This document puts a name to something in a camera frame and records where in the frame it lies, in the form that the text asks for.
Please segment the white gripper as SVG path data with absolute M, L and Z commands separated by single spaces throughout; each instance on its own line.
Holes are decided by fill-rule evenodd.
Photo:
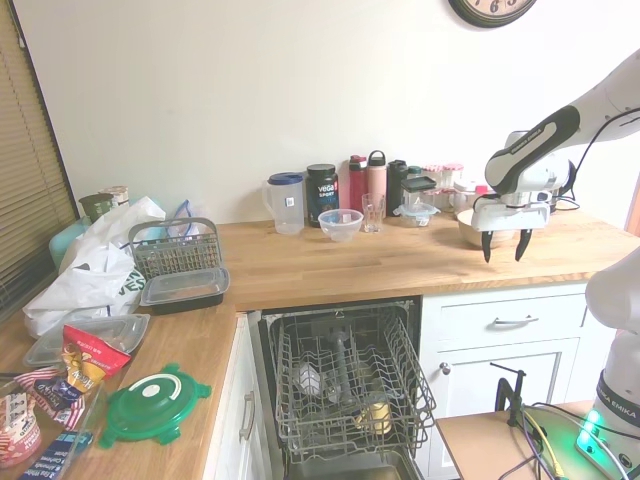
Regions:
M 550 219 L 546 202 L 511 208 L 499 199 L 480 198 L 473 207 L 472 227 L 481 233 L 481 247 L 486 263 L 491 259 L 493 231 L 521 230 L 515 250 L 515 260 L 524 256 L 532 236 L 532 229 L 545 228 Z

